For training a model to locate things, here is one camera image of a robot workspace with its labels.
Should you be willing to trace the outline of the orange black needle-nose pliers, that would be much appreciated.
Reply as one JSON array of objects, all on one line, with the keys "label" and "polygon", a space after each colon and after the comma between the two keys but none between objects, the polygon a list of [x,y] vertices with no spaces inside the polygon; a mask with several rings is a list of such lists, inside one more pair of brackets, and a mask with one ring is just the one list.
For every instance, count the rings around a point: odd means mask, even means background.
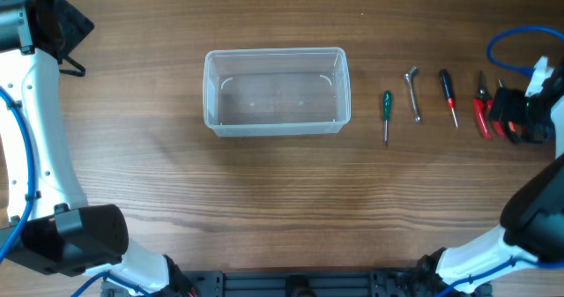
[{"label": "orange black needle-nose pliers", "polygon": [[494,97],[494,119],[500,124],[508,140],[518,145],[523,141],[527,123],[524,92],[507,88],[500,78],[498,84],[499,89]]}]

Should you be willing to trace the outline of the red handled cutting pliers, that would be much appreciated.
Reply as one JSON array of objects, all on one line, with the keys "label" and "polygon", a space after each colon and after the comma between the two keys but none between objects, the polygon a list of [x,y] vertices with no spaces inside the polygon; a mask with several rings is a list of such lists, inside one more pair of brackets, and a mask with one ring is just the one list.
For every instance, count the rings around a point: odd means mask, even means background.
[{"label": "red handled cutting pliers", "polygon": [[476,96],[473,100],[474,115],[479,128],[481,137],[484,139],[492,139],[492,133],[488,128],[486,118],[491,112],[494,103],[494,97],[488,91],[486,85],[486,76],[483,71],[479,72],[479,83]]}]

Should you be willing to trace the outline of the black red screwdriver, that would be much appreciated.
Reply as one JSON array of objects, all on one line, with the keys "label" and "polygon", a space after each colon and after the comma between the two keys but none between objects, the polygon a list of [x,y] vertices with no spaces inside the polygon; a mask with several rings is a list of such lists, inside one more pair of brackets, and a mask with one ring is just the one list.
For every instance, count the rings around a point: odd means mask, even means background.
[{"label": "black red screwdriver", "polygon": [[453,116],[453,121],[455,124],[455,127],[458,129],[459,125],[458,125],[458,120],[457,120],[457,116],[456,116],[456,102],[455,102],[455,95],[454,95],[454,91],[452,88],[452,81],[451,81],[451,76],[449,74],[449,72],[445,69],[442,69],[439,71],[439,80],[440,80],[440,84],[445,96],[445,100],[447,101],[451,114]]}]

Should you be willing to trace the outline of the silver metal wrench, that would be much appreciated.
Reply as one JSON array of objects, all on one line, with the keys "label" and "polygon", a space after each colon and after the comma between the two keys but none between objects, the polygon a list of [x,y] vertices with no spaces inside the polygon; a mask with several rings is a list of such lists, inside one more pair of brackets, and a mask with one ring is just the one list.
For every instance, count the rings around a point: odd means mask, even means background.
[{"label": "silver metal wrench", "polygon": [[419,112],[419,104],[417,102],[415,87],[413,85],[413,79],[414,79],[414,76],[416,75],[417,72],[418,72],[418,67],[412,66],[404,74],[404,80],[405,80],[405,82],[406,82],[406,84],[409,88],[409,92],[410,92],[410,95],[411,95],[412,109],[413,109],[413,113],[414,113],[414,121],[416,123],[421,123],[422,119],[421,119],[420,112]]}]

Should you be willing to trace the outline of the clear plastic container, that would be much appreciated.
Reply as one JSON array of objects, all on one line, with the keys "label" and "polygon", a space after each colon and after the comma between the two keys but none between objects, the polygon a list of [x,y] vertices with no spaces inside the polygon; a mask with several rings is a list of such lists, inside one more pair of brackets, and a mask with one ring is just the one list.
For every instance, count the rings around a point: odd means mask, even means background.
[{"label": "clear plastic container", "polygon": [[352,116],[345,51],[213,50],[204,62],[203,113],[219,137],[336,134]]}]

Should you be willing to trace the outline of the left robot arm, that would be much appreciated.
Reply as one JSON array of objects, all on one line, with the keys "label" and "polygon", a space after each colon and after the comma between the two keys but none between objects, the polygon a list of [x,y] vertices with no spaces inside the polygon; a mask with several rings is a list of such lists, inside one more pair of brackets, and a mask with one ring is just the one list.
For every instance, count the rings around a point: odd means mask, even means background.
[{"label": "left robot arm", "polygon": [[134,242],[121,210],[91,205],[72,165],[60,78],[93,22],[66,0],[1,0],[1,144],[9,225],[1,257],[44,275],[103,279],[132,296],[196,296],[169,256]]}]

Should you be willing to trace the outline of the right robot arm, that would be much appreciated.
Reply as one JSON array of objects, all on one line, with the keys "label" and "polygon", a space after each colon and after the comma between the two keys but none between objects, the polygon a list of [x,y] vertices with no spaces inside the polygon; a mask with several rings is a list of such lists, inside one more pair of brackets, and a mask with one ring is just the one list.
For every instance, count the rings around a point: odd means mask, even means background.
[{"label": "right robot arm", "polygon": [[414,296],[473,294],[513,271],[563,266],[563,68],[535,69],[526,91],[501,87],[489,119],[514,143],[553,136],[555,159],[510,198],[493,229],[424,256],[412,272]]}]

